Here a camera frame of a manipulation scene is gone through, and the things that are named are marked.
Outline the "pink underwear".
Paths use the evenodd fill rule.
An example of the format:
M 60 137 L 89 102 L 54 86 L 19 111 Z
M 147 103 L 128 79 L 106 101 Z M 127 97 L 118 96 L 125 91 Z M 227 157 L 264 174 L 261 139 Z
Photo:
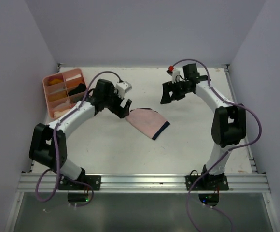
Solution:
M 170 126 L 166 118 L 151 108 L 131 110 L 125 120 L 152 140 L 156 140 Z

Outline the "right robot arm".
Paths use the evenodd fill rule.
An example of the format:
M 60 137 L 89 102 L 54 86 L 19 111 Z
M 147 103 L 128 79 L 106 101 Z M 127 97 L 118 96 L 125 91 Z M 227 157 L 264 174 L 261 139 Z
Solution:
M 223 181 L 232 149 L 246 137 L 245 109 L 215 90 L 211 85 L 210 75 L 201 75 L 196 64 L 185 65 L 182 72 L 169 66 L 167 73 L 171 76 L 171 81 L 162 84 L 161 104 L 169 104 L 183 99 L 188 93 L 194 93 L 214 113 L 211 126 L 213 149 L 199 180 L 195 182 L 204 189 L 213 189 Z

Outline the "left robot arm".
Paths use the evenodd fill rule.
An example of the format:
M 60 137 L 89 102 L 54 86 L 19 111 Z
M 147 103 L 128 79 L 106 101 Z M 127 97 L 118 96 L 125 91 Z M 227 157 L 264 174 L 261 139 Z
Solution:
M 86 91 L 83 98 L 66 114 L 47 125 L 39 123 L 35 126 L 29 157 L 51 171 L 67 177 L 74 189 L 82 189 L 86 184 L 85 171 L 68 159 L 67 139 L 83 123 L 104 109 L 119 118 L 128 116 L 132 101 L 128 99 L 124 106 L 121 103 L 131 89 L 132 85 L 127 81 L 113 84 L 99 79 L 96 86 Z

